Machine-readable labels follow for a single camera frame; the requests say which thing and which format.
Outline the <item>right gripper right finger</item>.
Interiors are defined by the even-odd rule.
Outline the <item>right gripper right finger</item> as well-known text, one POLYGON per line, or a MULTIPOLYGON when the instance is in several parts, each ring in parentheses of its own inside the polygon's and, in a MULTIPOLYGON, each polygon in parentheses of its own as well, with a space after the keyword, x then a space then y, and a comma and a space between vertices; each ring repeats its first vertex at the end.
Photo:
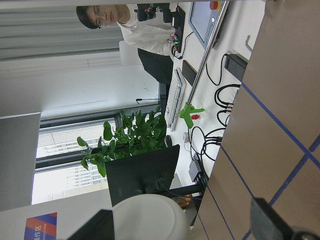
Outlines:
POLYGON ((250 230, 256 240, 296 240, 293 229, 264 198, 254 197, 250 205, 250 230))

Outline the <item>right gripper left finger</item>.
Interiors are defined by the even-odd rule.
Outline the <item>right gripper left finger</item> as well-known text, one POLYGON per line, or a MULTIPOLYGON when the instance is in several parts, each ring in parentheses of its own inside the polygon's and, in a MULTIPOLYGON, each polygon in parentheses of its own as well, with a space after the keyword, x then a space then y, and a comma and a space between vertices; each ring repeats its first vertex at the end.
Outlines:
POLYGON ((113 211, 101 209, 68 240, 113 240, 114 219, 113 211))

